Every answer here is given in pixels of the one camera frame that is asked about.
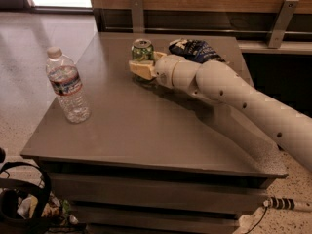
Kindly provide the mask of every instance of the can lid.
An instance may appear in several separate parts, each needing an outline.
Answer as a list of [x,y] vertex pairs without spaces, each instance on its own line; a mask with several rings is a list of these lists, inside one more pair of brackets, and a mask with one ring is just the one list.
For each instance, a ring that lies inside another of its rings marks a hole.
[[56,59],[62,55],[62,51],[59,47],[50,47],[47,54],[50,59]]
[[133,45],[136,48],[143,49],[143,48],[148,48],[151,44],[152,44],[151,41],[147,39],[136,39]]

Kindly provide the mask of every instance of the gray tabletop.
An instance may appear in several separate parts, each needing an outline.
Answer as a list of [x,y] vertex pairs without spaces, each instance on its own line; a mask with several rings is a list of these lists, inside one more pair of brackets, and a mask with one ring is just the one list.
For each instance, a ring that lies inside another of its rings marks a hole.
[[[128,60],[140,37],[167,52],[180,36],[97,34],[77,63],[92,116],[70,124],[55,100],[21,155],[223,175],[287,175],[276,144],[234,108],[137,83]],[[206,40],[252,83],[235,38],[183,37]]]

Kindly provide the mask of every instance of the metal bracket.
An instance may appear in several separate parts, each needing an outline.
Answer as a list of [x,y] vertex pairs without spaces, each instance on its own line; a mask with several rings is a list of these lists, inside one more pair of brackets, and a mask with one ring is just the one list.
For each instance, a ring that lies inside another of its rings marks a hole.
[[144,33],[144,10],[143,0],[131,1],[131,15],[133,21],[133,33]]
[[281,47],[286,29],[293,17],[298,0],[284,0],[280,13],[277,15],[273,29],[268,35],[268,48],[278,49]]

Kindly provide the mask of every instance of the floor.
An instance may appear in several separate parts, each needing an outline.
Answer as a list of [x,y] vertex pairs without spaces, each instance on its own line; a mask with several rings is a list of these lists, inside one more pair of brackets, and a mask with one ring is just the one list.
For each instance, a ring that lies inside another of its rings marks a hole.
[[[45,73],[46,49],[60,46],[77,62],[95,34],[93,16],[0,13],[0,146],[7,161],[22,160],[20,152],[55,98]],[[276,180],[268,195],[312,202],[312,174],[285,152],[281,159],[289,176]],[[30,170],[16,169],[11,174],[38,180]],[[248,232],[261,216],[262,208],[252,216],[243,215],[235,234]],[[308,234],[311,219],[312,213],[269,209],[251,233]]]

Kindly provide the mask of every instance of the bottle label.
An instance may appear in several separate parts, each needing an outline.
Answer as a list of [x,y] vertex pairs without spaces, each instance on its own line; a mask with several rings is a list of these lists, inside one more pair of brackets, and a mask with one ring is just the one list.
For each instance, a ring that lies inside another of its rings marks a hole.
[[82,88],[79,73],[74,66],[61,66],[48,75],[55,93],[59,96],[70,96]]

